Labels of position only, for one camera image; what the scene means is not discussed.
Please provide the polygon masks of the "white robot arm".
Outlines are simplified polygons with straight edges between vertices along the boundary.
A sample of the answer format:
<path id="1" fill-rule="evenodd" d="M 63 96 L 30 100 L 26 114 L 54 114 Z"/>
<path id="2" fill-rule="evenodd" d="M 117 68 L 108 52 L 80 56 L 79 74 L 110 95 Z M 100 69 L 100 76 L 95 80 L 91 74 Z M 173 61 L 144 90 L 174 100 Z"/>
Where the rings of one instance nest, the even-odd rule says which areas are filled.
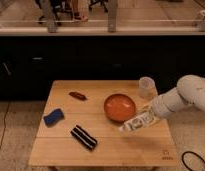
<path id="1" fill-rule="evenodd" d="M 205 78 L 197 75 L 181 77 L 174 88 L 150 102 L 150 111 L 159 118 L 195 106 L 205 112 Z"/>

